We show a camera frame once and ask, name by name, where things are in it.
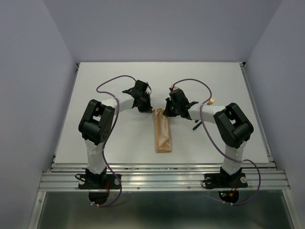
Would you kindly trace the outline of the peach cloth napkin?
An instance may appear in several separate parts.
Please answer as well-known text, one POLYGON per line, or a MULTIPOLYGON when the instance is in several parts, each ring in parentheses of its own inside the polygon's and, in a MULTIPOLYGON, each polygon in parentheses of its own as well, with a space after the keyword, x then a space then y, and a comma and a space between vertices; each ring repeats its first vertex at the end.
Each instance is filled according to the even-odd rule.
POLYGON ((170 120, 163 113, 164 110, 160 108, 153 110, 155 149, 157 153, 170 153, 172 151, 170 120))

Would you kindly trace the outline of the gold fork black handle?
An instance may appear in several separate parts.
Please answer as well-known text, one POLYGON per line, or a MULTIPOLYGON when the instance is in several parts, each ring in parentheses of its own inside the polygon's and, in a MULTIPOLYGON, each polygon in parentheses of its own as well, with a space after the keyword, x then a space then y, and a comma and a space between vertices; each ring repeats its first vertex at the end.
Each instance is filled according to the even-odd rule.
POLYGON ((206 105, 211 106, 213 103, 214 103, 214 99, 213 99, 213 98, 211 98, 211 99, 210 99, 210 100, 207 102, 207 104, 206 104, 206 105))

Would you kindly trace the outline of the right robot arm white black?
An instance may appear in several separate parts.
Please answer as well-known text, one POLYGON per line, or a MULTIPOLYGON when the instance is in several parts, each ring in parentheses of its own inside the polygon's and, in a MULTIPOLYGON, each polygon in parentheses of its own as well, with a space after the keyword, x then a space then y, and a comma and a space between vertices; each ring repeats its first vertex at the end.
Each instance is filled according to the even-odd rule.
POLYGON ((254 131, 253 125, 238 104, 215 106, 189 102, 183 90, 175 88, 166 98, 164 115, 201 120, 203 125, 206 122, 215 124, 225 143, 224 152, 216 146, 216 149, 224 156, 219 180, 224 186, 230 186, 236 181, 236 173, 241 169, 246 142, 254 131))

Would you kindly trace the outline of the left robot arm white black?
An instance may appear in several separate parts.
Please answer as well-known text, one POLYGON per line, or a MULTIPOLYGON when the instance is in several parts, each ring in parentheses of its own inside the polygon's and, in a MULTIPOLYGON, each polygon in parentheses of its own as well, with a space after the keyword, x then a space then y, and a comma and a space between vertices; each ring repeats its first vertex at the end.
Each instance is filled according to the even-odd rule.
POLYGON ((137 108, 140 113, 152 113, 148 83, 137 80, 134 87, 122 91, 118 95, 105 92, 112 98, 103 101, 92 99, 87 104, 78 126, 87 149, 87 167, 85 176, 77 179, 89 183, 96 188, 101 188, 106 183, 107 165, 103 149, 120 112, 137 108))

